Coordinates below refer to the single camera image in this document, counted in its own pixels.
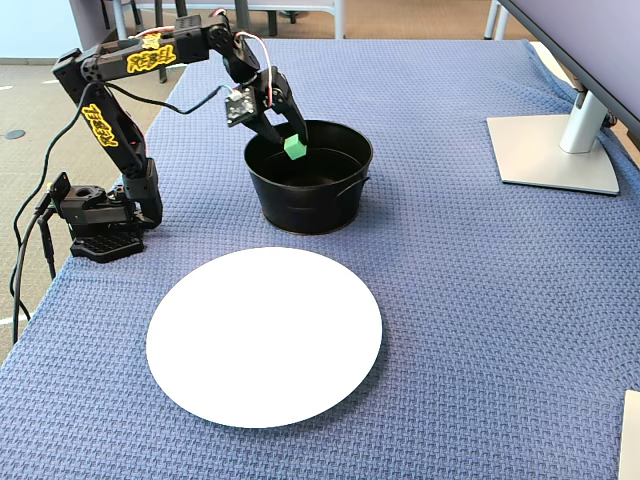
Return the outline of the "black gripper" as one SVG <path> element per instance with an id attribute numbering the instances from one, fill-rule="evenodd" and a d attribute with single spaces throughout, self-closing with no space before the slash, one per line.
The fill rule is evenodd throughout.
<path id="1" fill-rule="evenodd" d="M 286 77 L 278 69 L 265 69 L 253 81 L 256 114 L 247 121 L 247 127 L 274 145 L 282 146 L 283 137 L 267 119 L 269 109 L 283 115 L 303 145 L 308 144 L 308 130 L 292 94 Z"/>

